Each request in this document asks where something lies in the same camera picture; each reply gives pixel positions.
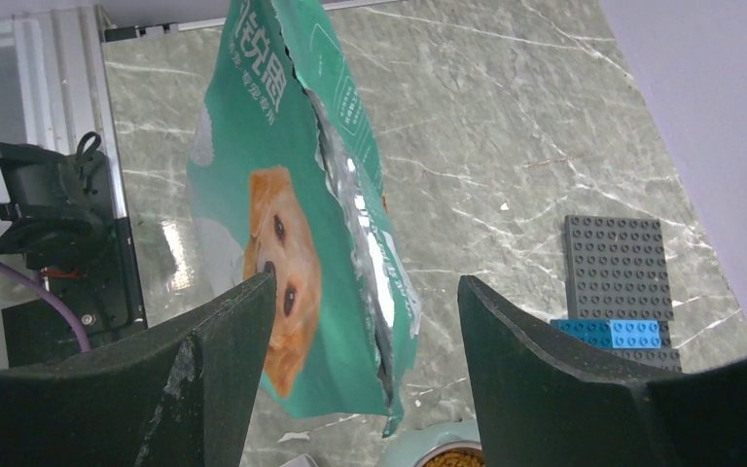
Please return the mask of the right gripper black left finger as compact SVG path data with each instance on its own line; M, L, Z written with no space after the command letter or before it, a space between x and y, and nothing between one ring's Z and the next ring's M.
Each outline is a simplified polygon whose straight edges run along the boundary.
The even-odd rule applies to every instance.
M276 284L95 350L0 371L0 466L235 466L263 370Z

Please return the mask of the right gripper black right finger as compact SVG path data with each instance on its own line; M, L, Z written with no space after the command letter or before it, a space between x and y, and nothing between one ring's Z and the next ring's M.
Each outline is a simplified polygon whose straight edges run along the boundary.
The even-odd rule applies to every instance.
M583 343L463 276L458 310L490 466L747 466L747 358L696 374Z

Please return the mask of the green pet food bag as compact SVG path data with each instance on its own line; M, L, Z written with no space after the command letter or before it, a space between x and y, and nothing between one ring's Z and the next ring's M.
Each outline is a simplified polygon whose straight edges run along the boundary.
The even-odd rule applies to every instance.
M187 166L211 287L275 281L262 384L294 418L404 416L421 304L374 132L317 1L234 1Z

